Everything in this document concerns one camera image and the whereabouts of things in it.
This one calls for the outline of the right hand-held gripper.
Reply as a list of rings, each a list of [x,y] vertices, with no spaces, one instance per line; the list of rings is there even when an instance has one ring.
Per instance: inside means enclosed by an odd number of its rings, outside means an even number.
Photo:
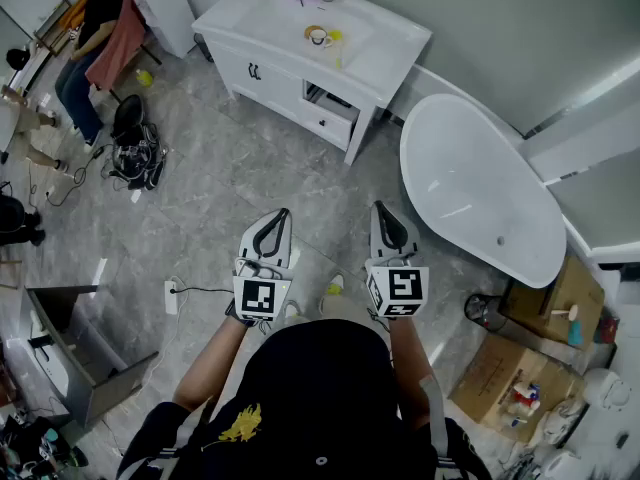
[[[372,204],[369,245],[371,257],[377,259],[367,260],[365,269],[366,286],[378,317],[412,317],[426,306],[429,268],[414,253],[418,241],[419,231],[404,213],[381,200]]]

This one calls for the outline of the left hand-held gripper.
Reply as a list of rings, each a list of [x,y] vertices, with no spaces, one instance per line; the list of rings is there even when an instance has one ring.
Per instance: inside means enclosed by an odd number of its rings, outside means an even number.
[[[233,275],[234,307],[240,320],[273,322],[278,317],[293,281],[293,271],[286,269],[291,236],[292,217],[286,208],[263,215],[242,235]]]

